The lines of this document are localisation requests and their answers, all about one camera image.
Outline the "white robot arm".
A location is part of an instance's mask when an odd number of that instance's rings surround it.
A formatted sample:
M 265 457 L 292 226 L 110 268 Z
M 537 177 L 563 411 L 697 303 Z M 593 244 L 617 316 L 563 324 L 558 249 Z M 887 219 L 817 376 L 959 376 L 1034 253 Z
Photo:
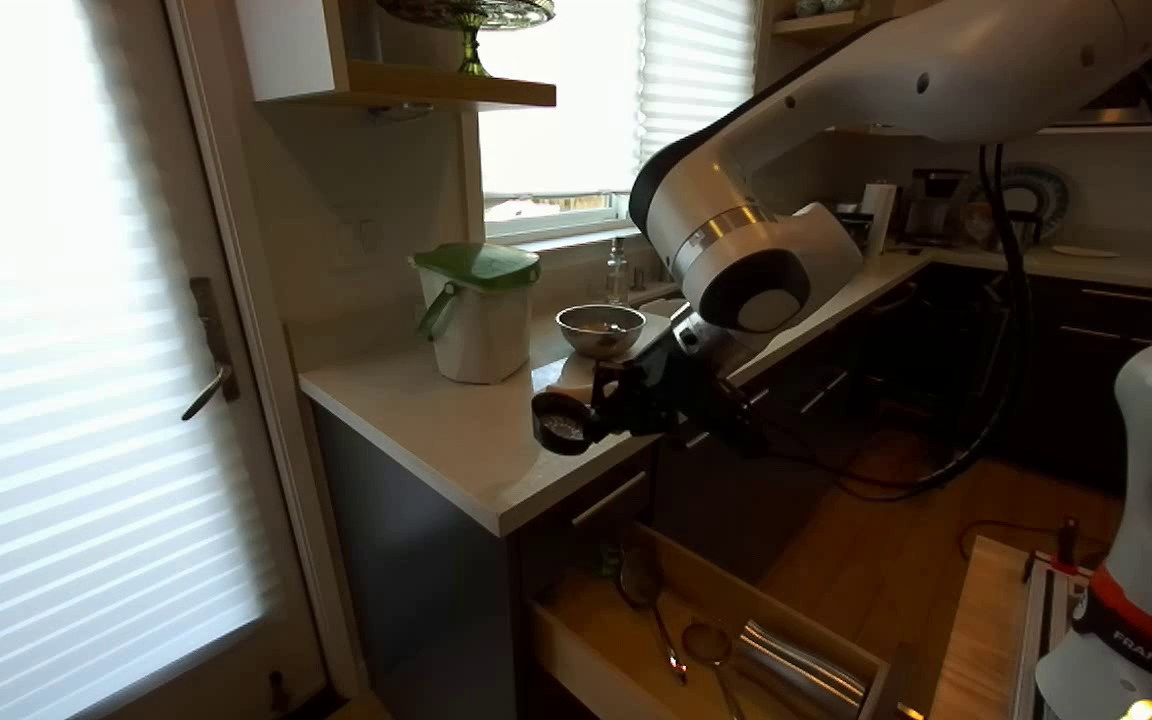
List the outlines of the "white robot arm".
M 823 202 L 778 216 L 751 177 L 839 129 L 1014 140 L 1152 58 L 1152 0 L 935 0 L 664 146 L 631 183 L 631 223 L 677 272 L 688 345 L 733 366 L 837 294 L 862 249 Z M 1152 345 L 1118 376 L 1128 491 L 1070 630 L 1038 659 L 1058 720 L 1152 708 Z

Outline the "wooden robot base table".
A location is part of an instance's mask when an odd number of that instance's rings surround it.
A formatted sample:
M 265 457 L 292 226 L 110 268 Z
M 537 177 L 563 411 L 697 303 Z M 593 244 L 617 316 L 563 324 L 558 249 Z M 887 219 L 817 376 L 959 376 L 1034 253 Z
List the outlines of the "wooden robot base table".
M 1053 720 L 1034 681 L 1050 600 L 1050 553 L 972 538 L 931 720 Z

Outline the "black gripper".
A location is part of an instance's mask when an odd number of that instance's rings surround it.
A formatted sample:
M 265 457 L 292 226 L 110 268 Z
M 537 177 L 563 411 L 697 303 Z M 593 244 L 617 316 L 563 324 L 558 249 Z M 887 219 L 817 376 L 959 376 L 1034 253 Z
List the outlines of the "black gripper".
M 751 448 L 755 429 L 721 376 L 716 345 L 721 332 L 697 310 L 677 316 L 643 351 L 600 372 L 600 424 L 631 435 L 697 424 L 733 448 Z

